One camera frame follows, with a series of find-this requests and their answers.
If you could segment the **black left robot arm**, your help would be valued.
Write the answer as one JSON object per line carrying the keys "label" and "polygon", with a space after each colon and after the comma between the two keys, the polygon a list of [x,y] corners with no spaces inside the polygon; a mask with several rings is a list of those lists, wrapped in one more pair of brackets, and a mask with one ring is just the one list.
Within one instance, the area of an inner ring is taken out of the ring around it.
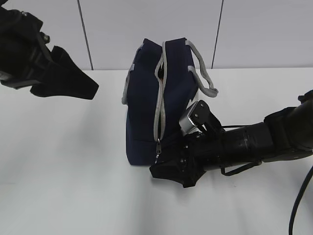
{"label": "black left robot arm", "polygon": [[46,46],[50,36],[31,13],[0,8],[0,83],[15,90],[29,87],[38,97],[69,96],[92,100],[99,85],[62,47]]}

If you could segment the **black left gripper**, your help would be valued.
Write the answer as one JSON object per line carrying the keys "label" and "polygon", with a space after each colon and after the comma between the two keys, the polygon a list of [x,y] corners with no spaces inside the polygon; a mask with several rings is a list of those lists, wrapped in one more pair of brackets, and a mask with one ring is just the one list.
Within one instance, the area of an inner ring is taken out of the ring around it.
{"label": "black left gripper", "polygon": [[99,85],[80,70],[59,46],[52,52],[43,22],[32,14],[0,16],[0,83],[20,89],[31,87],[38,97],[69,96],[92,100]]}

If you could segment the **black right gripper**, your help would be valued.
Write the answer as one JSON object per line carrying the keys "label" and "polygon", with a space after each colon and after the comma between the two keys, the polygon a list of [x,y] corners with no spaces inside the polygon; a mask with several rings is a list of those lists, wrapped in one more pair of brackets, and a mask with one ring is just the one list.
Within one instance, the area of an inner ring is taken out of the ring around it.
{"label": "black right gripper", "polygon": [[175,181],[183,188],[190,188],[207,171],[219,169],[225,174],[225,137],[226,132],[219,132],[216,136],[202,132],[185,135],[180,139],[179,157],[159,157],[149,168],[152,177]]}

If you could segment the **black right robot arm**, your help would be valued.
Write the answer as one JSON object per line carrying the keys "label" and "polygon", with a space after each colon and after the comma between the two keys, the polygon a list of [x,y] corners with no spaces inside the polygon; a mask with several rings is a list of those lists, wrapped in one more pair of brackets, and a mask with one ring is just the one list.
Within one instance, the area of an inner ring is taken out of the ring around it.
{"label": "black right robot arm", "polygon": [[152,177],[193,187],[207,171],[232,176],[262,163],[293,161],[313,153],[313,93],[298,97],[300,105],[272,113],[257,124],[226,130],[203,100],[182,116],[185,131],[164,148],[150,167]]}

